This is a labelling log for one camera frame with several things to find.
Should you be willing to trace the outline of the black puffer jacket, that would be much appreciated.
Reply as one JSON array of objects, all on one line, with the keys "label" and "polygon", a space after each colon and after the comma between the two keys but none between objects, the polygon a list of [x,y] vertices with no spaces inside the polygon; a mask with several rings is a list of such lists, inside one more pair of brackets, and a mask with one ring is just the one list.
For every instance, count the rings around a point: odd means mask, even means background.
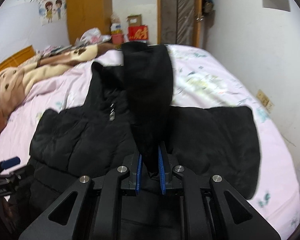
[{"label": "black puffer jacket", "polygon": [[159,179],[159,151],[166,151],[195,174],[221,175],[244,198],[253,197],[260,148],[252,110],[172,106],[167,48],[131,42],[122,52],[121,66],[92,64],[81,107],[43,113],[30,143],[34,175],[23,210],[26,225],[80,176],[104,176],[135,151],[153,181]]}]

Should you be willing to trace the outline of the brown beige fleece blanket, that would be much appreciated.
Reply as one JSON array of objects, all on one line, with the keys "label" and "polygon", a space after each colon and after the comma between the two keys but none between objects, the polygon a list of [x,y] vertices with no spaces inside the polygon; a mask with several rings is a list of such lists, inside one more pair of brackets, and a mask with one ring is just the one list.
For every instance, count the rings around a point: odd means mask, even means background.
[{"label": "brown beige fleece blanket", "polygon": [[93,60],[115,48],[112,43],[92,44],[20,68],[7,67],[2,70],[0,72],[0,133],[6,127],[11,113],[21,105],[34,84],[60,76],[70,68]]}]

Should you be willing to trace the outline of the wooden headboard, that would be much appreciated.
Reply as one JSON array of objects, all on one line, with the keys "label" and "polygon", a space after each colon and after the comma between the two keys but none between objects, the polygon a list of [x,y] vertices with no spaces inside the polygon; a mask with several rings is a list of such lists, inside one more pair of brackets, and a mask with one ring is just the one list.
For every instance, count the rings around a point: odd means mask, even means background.
[{"label": "wooden headboard", "polygon": [[0,72],[7,67],[17,67],[35,55],[36,52],[33,46],[28,46],[2,61],[0,63]]}]

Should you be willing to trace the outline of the pink storage bin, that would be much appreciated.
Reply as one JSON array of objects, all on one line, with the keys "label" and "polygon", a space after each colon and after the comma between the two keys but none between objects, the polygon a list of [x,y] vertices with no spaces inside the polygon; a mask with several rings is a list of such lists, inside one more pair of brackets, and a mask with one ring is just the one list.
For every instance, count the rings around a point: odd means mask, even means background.
[{"label": "pink storage bin", "polygon": [[112,43],[115,45],[122,44],[124,42],[124,35],[123,33],[115,33],[111,35]]}]

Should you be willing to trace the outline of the red gift box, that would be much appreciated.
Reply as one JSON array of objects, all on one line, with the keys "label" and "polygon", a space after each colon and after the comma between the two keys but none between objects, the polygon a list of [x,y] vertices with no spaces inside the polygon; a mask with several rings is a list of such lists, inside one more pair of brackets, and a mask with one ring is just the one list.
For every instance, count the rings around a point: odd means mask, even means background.
[{"label": "red gift box", "polygon": [[128,27],[128,39],[130,41],[147,41],[148,40],[148,26],[130,26]]}]

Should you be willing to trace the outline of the white plastic bag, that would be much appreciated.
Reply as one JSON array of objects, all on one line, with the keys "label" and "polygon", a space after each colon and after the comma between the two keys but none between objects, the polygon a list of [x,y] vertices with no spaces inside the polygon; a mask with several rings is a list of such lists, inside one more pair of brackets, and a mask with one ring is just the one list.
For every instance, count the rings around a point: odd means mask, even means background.
[{"label": "white plastic bag", "polygon": [[110,35],[102,35],[98,28],[87,30],[80,38],[81,42],[89,44],[100,44],[111,40]]}]

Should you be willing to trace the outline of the white blue carton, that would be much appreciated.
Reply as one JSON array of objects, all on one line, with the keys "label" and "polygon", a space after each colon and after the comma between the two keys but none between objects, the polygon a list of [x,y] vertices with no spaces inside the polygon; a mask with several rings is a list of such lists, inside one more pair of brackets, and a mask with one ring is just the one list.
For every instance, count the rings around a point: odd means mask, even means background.
[{"label": "white blue carton", "polygon": [[121,34],[121,24],[120,23],[112,23],[110,27],[111,35]]}]

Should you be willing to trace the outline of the brown cardboard box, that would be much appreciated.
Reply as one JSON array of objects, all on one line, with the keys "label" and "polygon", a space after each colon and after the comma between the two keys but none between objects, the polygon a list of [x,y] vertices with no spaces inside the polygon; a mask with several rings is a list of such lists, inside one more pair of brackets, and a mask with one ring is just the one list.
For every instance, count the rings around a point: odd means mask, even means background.
[{"label": "brown cardboard box", "polygon": [[142,15],[129,15],[127,17],[127,22],[129,27],[138,27],[142,25]]}]

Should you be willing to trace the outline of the orange wooden wardrobe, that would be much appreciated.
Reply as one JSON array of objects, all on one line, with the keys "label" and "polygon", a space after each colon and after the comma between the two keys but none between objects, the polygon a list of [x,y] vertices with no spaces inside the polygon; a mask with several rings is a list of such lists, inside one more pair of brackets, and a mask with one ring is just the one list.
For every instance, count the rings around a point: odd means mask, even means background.
[{"label": "orange wooden wardrobe", "polygon": [[112,0],[66,0],[69,41],[74,44],[87,30],[98,28],[110,34]]}]

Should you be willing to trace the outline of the dark bag hanging on door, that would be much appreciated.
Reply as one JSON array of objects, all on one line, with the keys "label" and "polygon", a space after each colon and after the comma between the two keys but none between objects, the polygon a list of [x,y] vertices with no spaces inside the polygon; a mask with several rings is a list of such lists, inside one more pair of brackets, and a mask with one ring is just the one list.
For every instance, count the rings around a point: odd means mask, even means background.
[{"label": "dark bag hanging on door", "polygon": [[202,0],[202,14],[208,15],[213,11],[214,3],[212,0]]}]

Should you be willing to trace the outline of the wall power socket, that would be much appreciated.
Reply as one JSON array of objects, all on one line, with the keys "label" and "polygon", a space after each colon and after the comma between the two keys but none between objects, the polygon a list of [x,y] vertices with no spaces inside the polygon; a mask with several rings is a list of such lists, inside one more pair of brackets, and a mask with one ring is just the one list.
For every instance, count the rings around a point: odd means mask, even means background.
[{"label": "wall power socket", "polygon": [[273,111],[274,104],[261,89],[257,91],[256,98],[259,100],[259,102],[267,110],[268,113],[271,113]]}]

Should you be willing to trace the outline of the wooden door with frame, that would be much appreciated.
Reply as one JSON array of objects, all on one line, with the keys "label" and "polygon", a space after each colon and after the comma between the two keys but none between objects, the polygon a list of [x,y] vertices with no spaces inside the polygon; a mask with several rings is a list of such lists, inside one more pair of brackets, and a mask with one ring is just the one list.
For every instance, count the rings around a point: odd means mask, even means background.
[{"label": "wooden door with frame", "polygon": [[157,0],[158,43],[200,47],[202,0]]}]

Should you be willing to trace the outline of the cartoon couple wall sticker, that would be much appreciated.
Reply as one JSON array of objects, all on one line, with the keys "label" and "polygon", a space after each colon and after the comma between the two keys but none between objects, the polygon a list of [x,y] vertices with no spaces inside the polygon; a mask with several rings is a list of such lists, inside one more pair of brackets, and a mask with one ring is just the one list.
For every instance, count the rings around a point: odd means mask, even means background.
[{"label": "cartoon couple wall sticker", "polygon": [[66,20],[66,0],[38,0],[42,25]]}]

